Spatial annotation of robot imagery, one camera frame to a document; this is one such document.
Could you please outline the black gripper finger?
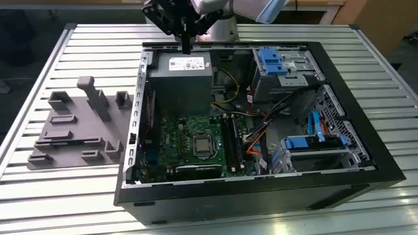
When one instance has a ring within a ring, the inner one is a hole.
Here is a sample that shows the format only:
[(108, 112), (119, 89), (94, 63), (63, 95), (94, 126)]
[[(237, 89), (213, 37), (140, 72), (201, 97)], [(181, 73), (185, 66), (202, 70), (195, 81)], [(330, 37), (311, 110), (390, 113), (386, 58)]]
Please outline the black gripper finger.
[(199, 20), (195, 20), (194, 17), (186, 18), (186, 54), (191, 53), (197, 35), (203, 35), (215, 22), (215, 13), (206, 14)]
[(154, 0), (146, 0), (142, 13), (167, 35), (174, 35), (182, 46), (182, 53), (186, 54), (186, 23), (166, 24), (162, 20), (162, 8)]

